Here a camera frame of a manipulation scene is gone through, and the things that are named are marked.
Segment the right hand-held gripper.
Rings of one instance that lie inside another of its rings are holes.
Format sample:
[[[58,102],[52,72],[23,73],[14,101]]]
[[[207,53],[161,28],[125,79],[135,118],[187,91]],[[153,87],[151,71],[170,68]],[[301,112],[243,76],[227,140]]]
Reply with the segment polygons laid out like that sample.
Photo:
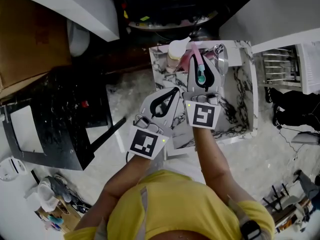
[[[183,93],[187,123],[195,128],[214,130],[221,112],[221,75],[215,63],[202,56],[199,64],[193,54],[189,60],[187,92]]]

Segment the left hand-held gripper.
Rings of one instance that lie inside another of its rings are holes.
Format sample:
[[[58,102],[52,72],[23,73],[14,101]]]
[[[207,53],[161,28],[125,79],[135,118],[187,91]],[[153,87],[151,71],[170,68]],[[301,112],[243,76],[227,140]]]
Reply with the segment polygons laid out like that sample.
[[[129,130],[129,153],[149,160],[156,158],[173,134],[171,127],[179,100],[178,87],[163,88],[144,99],[141,114],[136,115]]]

